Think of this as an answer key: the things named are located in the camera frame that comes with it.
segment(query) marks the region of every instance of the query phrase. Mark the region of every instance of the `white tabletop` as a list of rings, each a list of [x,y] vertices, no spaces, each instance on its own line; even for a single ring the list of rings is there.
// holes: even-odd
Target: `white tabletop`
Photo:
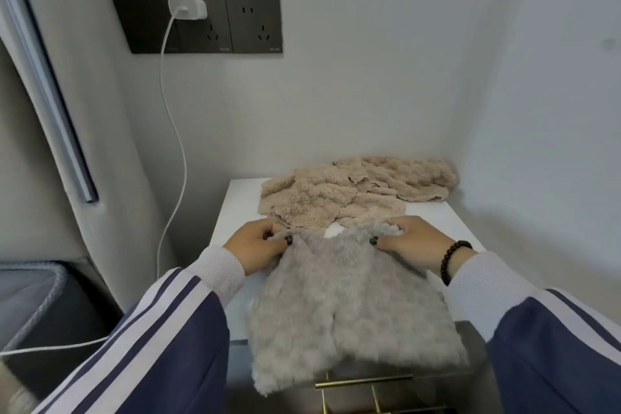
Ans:
[[[211,244],[223,245],[245,222],[264,218],[257,210],[261,197],[261,184],[266,180],[268,179],[230,181],[229,190],[226,197],[224,197],[224,203],[222,203],[222,209],[211,236]],[[406,214],[421,216],[453,239],[465,239],[472,244],[475,250],[485,250],[460,217],[455,214],[453,208],[446,202],[407,203]],[[326,230],[325,235],[326,237],[335,236],[343,229],[343,226],[340,226],[340,224],[333,223]],[[225,313],[229,324],[231,341],[245,341],[248,339],[246,329],[248,309],[265,282],[266,277],[267,275],[263,272],[247,277],[244,286],[226,307]],[[440,292],[444,290],[445,286],[439,277],[431,272],[427,272],[427,278]],[[466,319],[461,314],[455,312],[451,316],[454,321]]]

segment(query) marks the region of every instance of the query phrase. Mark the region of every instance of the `striped sleeve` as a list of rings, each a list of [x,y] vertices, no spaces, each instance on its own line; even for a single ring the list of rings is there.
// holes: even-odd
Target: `striped sleeve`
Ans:
[[[239,261],[221,247],[170,270],[35,413],[223,412],[223,307],[243,281]]]
[[[619,412],[621,328],[569,293],[535,289],[494,254],[471,261],[448,290],[489,341],[504,411]]]

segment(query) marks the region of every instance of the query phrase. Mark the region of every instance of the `gray fluffy cloth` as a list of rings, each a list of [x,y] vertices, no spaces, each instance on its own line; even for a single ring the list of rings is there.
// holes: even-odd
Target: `gray fluffy cloth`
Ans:
[[[346,356],[399,366],[467,363],[438,292],[371,244],[388,224],[332,238],[288,231],[293,243],[269,275],[249,317],[253,379],[263,395],[309,381]]]

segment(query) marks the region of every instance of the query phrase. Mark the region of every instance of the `person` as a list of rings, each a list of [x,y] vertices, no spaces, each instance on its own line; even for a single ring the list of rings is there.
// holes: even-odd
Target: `person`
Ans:
[[[454,240],[422,218],[388,221],[380,236],[437,274]],[[270,220],[246,223],[187,269],[161,277],[109,339],[35,410],[37,413],[224,411],[229,330],[223,308],[244,277],[287,248]],[[569,294],[538,290],[491,252],[465,247],[448,261],[449,306],[459,305],[487,341],[507,413],[621,410],[621,328]]]

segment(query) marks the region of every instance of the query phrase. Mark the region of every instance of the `wall socket panel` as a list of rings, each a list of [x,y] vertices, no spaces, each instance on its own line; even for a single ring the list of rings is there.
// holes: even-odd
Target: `wall socket panel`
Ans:
[[[175,20],[167,54],[281,54],[280,0],[203,0],[207,19]],[[159,54],[170,21],[168,0],[113,0],[134,54]]]

